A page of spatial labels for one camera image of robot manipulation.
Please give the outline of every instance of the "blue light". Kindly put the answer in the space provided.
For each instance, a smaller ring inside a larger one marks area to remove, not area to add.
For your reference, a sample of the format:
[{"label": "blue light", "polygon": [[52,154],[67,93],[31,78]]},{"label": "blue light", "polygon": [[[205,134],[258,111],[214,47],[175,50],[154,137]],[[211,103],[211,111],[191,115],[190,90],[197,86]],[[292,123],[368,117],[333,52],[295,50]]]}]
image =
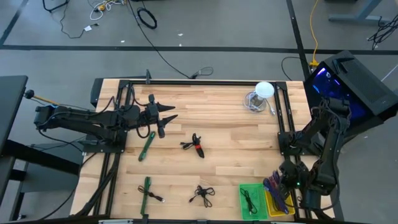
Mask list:
[{"label": "blue light", "polygon": [[325,68],[322,68],[322,69],[318,72],[317,75],[321,74],[321,73],[324,72],[325,70],[326,70]]},{"label": "blue light", "polygon": [[319,93],[319,89],[315,85],[312,85],[312,87]]}]

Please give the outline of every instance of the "concrete floor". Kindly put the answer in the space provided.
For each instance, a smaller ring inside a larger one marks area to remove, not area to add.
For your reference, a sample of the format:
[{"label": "concrete floor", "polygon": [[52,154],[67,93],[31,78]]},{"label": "concrete floor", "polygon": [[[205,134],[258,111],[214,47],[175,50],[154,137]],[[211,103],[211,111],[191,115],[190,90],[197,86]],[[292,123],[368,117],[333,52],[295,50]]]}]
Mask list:
[{"label": "concrete floor", "polygon": [[[0,33],[20,6],[22,0],[0,1]],[[63,0],[46,1],[48,7]],[[315,44],[309,29],[309,14],[313,0],[293,0],[303,46]],[[320,49],[370,50],[366,38],[377,28],[352,24],[331,23],[329,13],[354,12],[357,4],[319,1],[314,14],[314,29]],[[269,47],[296,49],[297,45],[285,1],[276,0],[163,0],[147,1],[147,8],[158,20],[158,28],[144,28],[157,46],[178,47]],[[394,0],[384,0],[374,15],[393,18],[398,10]],[[63,20],[65,31],[77,35],[93,22],[86,1],[71,1]],[[59,20],[63,9],[50,14],[42,9],[41,1],[27,2],[5,45],[43,46],[149,46],[128,8],[113,6],[98,21],[99,26],[85,32],[80,39],[69,39],[60,32]],[[378,50],[398,50],[398,33],[379,45]],[[205,66],[215,69],[212,79],[286,80],[280,61],[297,54],[255,52],[162,52],[181,71],[192,74]],[[317,55],[318,61],[330,55]],[[357,55],[370,71],[382,79],[397,64],[397,55]],[[89,103],[93,80],[98,77],[125,77],[145,74],[148,68],[154,78],[183,78],[168,67],[156,52],[140,51],[73,51],[73,50],[0,50],[0,75],[27,75],[27,89],[62,103],[91,107]],[[285,70],[293,80],[303,80],[298,60],[286,60]],[[398,88],[398,70],[385,80]],[[36,103],[23,100],[10,139],[23,144],[48,143],[34,128]],[[398,119],[358,136],[344,147],[339,159],[341,204],[345,219],[352,222],[394,223],[398,194],[398,153],[393,130]],[[73,140],[79,133],[55,129],[49,135]],[[16,183],[10,184],[9,190]],[[25,196],[22,213],[38,219],[51,212],[69,195],[67,191],[30,193]],[[68,215],[72,200],[55,217]],[[0,212],[5,212],[3,203]]]}]

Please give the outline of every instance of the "green basket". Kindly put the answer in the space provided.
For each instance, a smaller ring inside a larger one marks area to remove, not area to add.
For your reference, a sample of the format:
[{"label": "green basket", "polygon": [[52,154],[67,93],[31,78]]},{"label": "green basket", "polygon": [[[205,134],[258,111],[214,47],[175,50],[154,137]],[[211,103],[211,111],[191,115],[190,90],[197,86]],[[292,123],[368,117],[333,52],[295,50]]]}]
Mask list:
[{"label": "green basket", "polygon": [[[256,206],[257,213],[251,214],[248,210],[248,203],[241,190],[244,189],[249,192],[251,202]],[[268,219],[266,194],[262,184],[239,184],[239,200],[241,201],[241,213],[243,220],[266,220]]]}]

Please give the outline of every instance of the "yellow tray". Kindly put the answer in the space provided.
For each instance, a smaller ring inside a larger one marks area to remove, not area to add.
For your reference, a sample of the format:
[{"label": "yellow tray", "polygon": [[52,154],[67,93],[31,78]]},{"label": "yellow tray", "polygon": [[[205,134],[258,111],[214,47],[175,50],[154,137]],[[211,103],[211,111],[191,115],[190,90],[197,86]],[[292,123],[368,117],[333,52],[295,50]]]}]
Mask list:
[{"label": "yellow tray", "polygon": [[[283,215],[294,215],[295,210],[293,207],[287,207],[287,210],[289,211],[289,214],[285,214],[284,212],[280,211],[275,211],[274,206],[272,206],[272,196],[268,191],[266,192],[266,200],[267,200],[267,209],[268,209],[268,214],[271,217],[278,217],[278,216],[283,216]],[[285,203],[288,205],[293,205],[293,200],[292,200],[292,195],[289,195],[287,199],[285,200]]]}]

